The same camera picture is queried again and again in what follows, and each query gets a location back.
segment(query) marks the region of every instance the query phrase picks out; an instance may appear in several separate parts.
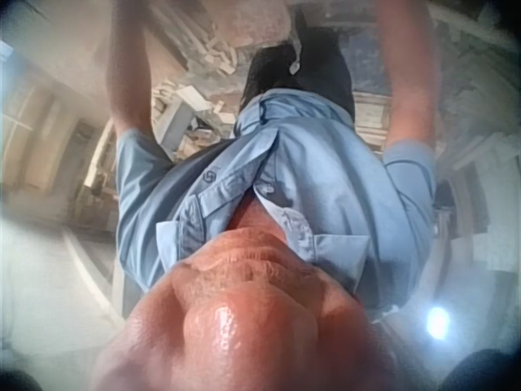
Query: shirt sleeve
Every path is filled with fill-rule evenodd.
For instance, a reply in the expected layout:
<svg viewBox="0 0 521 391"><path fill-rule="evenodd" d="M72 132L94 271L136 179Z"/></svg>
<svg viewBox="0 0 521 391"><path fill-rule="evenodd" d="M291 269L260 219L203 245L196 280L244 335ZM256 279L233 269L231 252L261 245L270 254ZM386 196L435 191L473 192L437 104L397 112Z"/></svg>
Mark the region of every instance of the shirt sleeve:
<svg viewBox="0 0 521 391"><path fill-rule="evenodd" d="M410 265L408 288L414 288L431 251L436 191L434 151L426 144L403 140L383 154L383 164L396 189L409 220L417 250Z"/></svg>
<svg viewBox="0 0 521 391"><path fill-rule="evenodd" d="M137 129L127 131L117 141L118 258L123 270L143 289L149 285L148 281L142 281L143 276L152 281L164 271L160 270L156 259L141 259L140 254L150 253L146 247L154 245L152 228L155 228L142 232L144 222L140 215L152 192L172 167L172 161L160 145Z"/></svg>

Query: man's arm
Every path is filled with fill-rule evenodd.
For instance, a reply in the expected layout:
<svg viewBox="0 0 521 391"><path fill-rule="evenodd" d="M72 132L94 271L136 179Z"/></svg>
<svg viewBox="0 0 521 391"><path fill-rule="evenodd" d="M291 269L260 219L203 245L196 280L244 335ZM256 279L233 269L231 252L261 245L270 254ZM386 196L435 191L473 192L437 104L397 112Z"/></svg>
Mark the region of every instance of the man's arm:
<svg viewBox="0 0 521 391"><path fill-rule="evenodd" d="M439 67L425 0L376 0L383 60L392 87L387 146L435 145Z"/></svg>
<svg viewBox="0 0 521 391"><path fill-rule="evenodd" d="M151 71L143 32L147 8L142 0L112 1L107 92L116 134L136 128L153 138Z"/></svg>

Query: man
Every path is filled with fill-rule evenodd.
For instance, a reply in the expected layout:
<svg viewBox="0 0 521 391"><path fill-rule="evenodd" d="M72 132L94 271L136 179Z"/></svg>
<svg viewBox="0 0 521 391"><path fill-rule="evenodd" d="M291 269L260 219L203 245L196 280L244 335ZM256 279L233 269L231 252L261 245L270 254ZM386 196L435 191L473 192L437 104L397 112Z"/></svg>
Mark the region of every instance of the man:
<svg viewBox="0 0 521 391"><path fill-rule="evenodd" d="M118 253L146 295L95 389L394 384L363 306L403 304L430 249L437 75L425 5L376 3L392 84L383 161L354 132L335 37L297 17L300 71L291 45L262 50L236 139L173 166L151 128L142 10L115 0Z"/></svg>

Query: short-sleeved shirt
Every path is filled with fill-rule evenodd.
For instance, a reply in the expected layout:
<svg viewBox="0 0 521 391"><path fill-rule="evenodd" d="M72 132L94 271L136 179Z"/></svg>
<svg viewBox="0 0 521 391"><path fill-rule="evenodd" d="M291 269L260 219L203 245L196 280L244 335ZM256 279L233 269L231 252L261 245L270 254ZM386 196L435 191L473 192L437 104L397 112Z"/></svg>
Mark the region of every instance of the short-sleeved shirt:
<svg viewBox="0 0 521 391"><path fill-rule="evenodd" d="M379 159L323 97L271 90L239 115L237 138L173 165L139 130L118 140L118 256L147 292L226 230L252 189L303 261L370 308L404 304L433 237L433 151L413 140Z"/></svg>

